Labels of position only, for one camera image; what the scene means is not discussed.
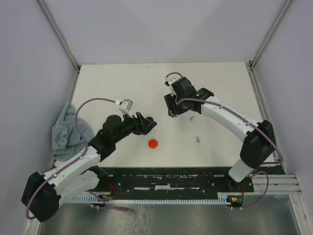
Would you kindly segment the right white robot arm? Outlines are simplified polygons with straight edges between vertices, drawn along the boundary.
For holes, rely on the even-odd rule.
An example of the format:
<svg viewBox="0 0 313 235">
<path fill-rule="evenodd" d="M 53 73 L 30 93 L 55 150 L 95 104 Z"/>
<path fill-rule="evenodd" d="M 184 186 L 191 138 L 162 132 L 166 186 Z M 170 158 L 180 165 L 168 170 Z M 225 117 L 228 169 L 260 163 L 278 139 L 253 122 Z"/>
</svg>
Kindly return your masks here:
<svg viewBox="0 0 313 235">
<path fill-rule="evenodd" d="M 164 96 L 168 115 L 176 117 L 193 111 L 209 117 L 232 132 L 241 142 L 240 156 L 229 170 L 224 185 L 229 191 L 242 186 L 242 180 L 258 169 L 266 159 L 277 152 L 272 124 L 268 120 L 257 122 L 231 109 L 206 88 L 196 90 L 190 80 L 172 72 L 165 77 L 170 93 Z"/>
</svg>

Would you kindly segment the red earbud charging case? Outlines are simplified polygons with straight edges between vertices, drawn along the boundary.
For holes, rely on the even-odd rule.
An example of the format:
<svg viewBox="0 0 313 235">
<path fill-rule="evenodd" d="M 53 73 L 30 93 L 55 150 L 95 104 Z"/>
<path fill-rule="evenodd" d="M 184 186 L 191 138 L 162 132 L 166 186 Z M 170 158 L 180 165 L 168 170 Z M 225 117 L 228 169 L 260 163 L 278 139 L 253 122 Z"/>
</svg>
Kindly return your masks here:
<svg viewBox="0 0 313 235">
<path fill-rule="evenodd" d="M 155 149 L 158 147 L 158 141 L 156 139 L 150 139 L 148 141 L 148 146 L 151 148 L 151 149 Z"/>
</svg>

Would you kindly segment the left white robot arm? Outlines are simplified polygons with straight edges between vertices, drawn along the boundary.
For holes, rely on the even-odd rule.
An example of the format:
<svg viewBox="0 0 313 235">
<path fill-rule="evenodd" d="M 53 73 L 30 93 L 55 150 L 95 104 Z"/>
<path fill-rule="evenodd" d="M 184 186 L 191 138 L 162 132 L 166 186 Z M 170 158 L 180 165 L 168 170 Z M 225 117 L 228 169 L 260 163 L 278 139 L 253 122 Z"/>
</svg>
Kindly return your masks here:
<svg viewBox="0 0 313 235">
<path fill-rule="evenodd" d="M 130 134 L 147 135 L 156 125 L 152 117 L 144 117 L 140 112 L 132 117 L 107 117 L 86 149 L 53 170 L 29 176 L 22 195 L 27 219 L 45 222 L 76 195 L 94 188 L 105 190 L 107 173 L 98 164 L 116 150 L 119 141 Z"/>
</svg>

